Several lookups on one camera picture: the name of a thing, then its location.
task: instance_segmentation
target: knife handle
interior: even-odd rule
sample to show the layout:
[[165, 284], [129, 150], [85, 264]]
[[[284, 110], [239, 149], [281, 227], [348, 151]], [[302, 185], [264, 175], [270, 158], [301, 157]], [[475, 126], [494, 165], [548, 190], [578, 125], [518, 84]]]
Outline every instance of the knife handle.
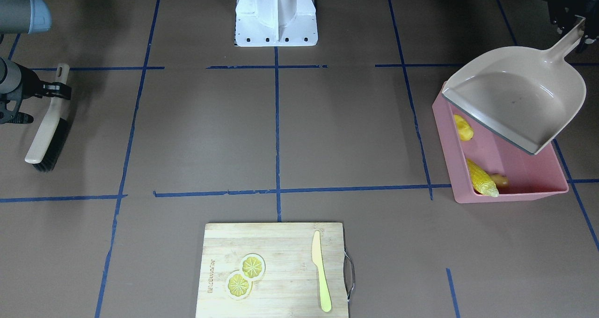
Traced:
[[324, 312], [331, 311], [331, 295], [329, 294], [327, 278], [325, 277], [325, 269], [323, 267], [318, 268], [318, 285], [321, 294], [321, 309]]

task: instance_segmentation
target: lemon slice print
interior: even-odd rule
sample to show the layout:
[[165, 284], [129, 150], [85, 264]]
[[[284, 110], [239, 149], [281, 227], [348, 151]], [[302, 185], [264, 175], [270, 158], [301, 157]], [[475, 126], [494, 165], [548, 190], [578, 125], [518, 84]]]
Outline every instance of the lemon slice print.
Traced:
[[239, 271], [231, 273], [226, 280], [227, 293], [233, 299], [247, 297], [252, 290], [252, 282], [246, 280]]
[[248, 254], [241, 259], [240, 271], [250, 281], [256, 281], [264, 275], [266, 264], [259, 254]]

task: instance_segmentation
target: dustpan handle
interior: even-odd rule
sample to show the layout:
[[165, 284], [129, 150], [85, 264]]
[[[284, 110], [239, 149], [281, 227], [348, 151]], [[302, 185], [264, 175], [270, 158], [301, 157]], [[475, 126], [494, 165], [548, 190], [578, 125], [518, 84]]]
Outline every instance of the dustpan handle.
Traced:
[[572, 28], [565, 36], [561, 38], [555, 45], [550, 49], [545, 50], [545, 59], [548, 62], [556, 62], [562, 60], [580, 43], [580, 37], [584, 33], [582, 26], [584, 25], [584, 19], [580, 20], [578, 24]]

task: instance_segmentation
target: gray floor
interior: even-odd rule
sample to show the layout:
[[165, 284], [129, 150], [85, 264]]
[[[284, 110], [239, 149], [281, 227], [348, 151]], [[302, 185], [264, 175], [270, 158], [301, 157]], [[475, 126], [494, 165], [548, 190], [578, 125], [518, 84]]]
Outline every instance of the gray floor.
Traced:
[[0, 126], [0, 318], [193, 317], [204, 225], [277, 220], [344, 222], [354, 318], [599, 316], [599, 45], [567, 194], [456, 203], [432, 115], [460, 64], [550, 47], [545, 2], [316, 0], [318, 45], [274, 50], [233, 46], [235, 0], [46, 1], [0, 55], [72, 66], [73, 127], [42, 174], [38, 124]]

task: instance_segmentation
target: black bristles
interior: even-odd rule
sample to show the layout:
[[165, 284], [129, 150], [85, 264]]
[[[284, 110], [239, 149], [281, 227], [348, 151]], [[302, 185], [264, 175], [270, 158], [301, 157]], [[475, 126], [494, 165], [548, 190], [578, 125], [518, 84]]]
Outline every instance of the black bristles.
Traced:
[[60, 156], [60, 152], [65, 145], [68, 134], [69, 123], [60, 118], [60, 120], [58, 120], [58, 125], [56, 126], [54, 136], [52, 137], [52, 141], [48, 146], [48, 150], [45, 152], [43, 160], [40, 163], [33, 164], [38, 171], [48, 172], [54, 169], [54, 166], [56, 166], [56, 162], [58, 161], [58, 156]]

